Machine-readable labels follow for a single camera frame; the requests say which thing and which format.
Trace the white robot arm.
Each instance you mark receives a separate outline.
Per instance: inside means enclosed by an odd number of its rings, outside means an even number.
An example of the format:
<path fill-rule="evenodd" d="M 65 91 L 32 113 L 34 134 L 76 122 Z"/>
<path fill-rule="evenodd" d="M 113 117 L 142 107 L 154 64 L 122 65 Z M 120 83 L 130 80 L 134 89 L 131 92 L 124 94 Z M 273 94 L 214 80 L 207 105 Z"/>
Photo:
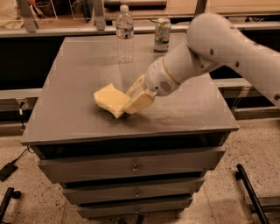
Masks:
<path fill-rule="evenodd" d="M 186 40 L 152 62 L 127 91 L 128 114 L 149 107 L 157 96 L 174 92 L 186 80 L 221 66 L 236 71 L 280 107 L 280 52 L 257 44 L 218 14 L 200 14 L 189 24 Z"/>

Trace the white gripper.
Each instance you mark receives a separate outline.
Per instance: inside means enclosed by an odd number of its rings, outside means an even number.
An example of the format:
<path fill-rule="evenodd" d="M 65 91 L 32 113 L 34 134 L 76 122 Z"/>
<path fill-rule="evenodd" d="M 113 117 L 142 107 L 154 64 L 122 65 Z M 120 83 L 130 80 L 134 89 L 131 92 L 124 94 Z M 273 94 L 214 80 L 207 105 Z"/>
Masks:
<path fill-rule="evenodd" d="M 143 89 L 144 83 L 149 90 Z M 154 92 L 156 92 L 158 96 L 167 96 L 178 88 L 179 84 L 165 68 L 164 58 L 160 57 L 152 62 L 145 74 L 140 75 L 127 90 L 126 95 L 128 95 L 130 99 L 123 110 L 127 114 L 135 114 L 139 110 L 149 107 L 154 102 Z"/>

